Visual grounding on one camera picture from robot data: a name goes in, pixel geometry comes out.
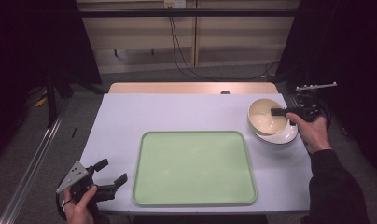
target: power strip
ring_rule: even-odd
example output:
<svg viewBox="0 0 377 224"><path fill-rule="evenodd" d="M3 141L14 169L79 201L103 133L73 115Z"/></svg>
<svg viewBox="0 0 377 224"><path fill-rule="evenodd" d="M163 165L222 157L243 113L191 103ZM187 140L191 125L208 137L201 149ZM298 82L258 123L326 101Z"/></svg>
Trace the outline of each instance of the power strip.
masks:
<svg viewBox="0 0 377 224"><path fill-rule="evenodd" d="M186 0L164 0L164 8L186 8Z"/></svg>

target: plate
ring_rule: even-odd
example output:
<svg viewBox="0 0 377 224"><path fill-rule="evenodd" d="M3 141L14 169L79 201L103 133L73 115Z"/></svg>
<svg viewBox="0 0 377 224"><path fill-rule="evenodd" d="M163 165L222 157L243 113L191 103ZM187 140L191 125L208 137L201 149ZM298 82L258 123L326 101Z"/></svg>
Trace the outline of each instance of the plate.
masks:
<svg viewBox="0 0 377 224"><path fill-rule="evenodd" d="M149 132L133 200L156 205L248 205L257 196L244 137L235 131Z"/></svg>
<svg viewBox="0 0 377 224"><path fill-rule="evenodd" d="M297 134L299 133L299 128L297 125L288 124L283 131L276 134L265 135L260 133L255 133L260 139L274 144L286 144L293 141Z"/></svg>

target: black curtain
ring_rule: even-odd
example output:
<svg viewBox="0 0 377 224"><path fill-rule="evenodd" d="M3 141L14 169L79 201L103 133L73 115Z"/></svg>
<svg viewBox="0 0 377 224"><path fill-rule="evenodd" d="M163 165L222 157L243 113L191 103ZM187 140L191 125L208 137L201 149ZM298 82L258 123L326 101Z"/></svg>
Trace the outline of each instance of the black curtain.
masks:
<svg viewBox="0 0 377 224"><path fill-rule="evenodd" d="M59 83L101 83L82 19L61 11L78 11L76 1L0 0L0 151L50 71Z"/></svg>

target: white plate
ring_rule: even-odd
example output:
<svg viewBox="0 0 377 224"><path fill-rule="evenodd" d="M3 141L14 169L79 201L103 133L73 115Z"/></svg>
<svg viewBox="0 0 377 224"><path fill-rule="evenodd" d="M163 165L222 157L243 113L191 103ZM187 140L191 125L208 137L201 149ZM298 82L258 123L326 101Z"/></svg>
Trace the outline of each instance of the white plate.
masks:
<svg viewBox="0 0 377 224"><path fill-rule="evenodd" d="M269 142L269 143L274 143L274 144L285 144L293 141L293 139L296 138L297 133L299 132L299 129L297 125L290 125L288 124L283 131L280 133L276 134L271 134L271 135L262 135L259 133L255 133L259 138L262 140Z"/></svg>

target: white tablecloth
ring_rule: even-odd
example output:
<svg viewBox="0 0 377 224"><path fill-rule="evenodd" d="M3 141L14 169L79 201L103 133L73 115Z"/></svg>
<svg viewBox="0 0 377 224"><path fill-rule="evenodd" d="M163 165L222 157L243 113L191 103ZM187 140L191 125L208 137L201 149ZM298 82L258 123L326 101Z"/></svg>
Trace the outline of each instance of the white tablecloth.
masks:
<svg viewBox="0 0 377 224"><path fill-rule="evenodd" d="M257 99L286 106L281 94L107 94L91 130L81 163L101 159L109 165L94 174L97 185L112 184L123 173L128 182L116 199L98 203L104 211L131 214L263 213L309 210L311 162L298 135L276 145L260 140L247 123L247 109ZM140 141L149 131L238 131L247 143L258 197L248 206L141 207L133 201L133 181Z"/></svg>

